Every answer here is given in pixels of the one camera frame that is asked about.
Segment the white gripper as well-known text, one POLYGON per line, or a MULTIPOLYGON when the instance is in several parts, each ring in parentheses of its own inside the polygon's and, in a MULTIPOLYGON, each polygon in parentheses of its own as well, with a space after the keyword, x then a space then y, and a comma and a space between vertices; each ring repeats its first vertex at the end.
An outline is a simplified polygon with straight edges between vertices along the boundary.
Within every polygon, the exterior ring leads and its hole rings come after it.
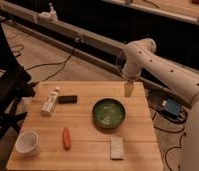
POLYGON ((128 81, 124 84, 124 93, 130 97, 133 93, 134 83, 140 77, 140 67, 133 63, 126 63, 123 67, 123 77, 128 81))

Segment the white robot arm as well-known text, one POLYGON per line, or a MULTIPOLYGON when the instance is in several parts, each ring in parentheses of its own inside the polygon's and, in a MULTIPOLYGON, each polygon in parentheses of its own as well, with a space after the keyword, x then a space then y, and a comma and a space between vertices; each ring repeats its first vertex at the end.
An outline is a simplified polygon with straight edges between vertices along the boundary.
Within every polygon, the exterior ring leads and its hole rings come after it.
POLYGON ((136 80, 146 69, 191 105, 185 125, 186 137, 180 156, 180 171, 199 171, 199 74, 159 57, 156 43, 151 38, 132 41, 125 45, 126 63, 123 76, 136 80))

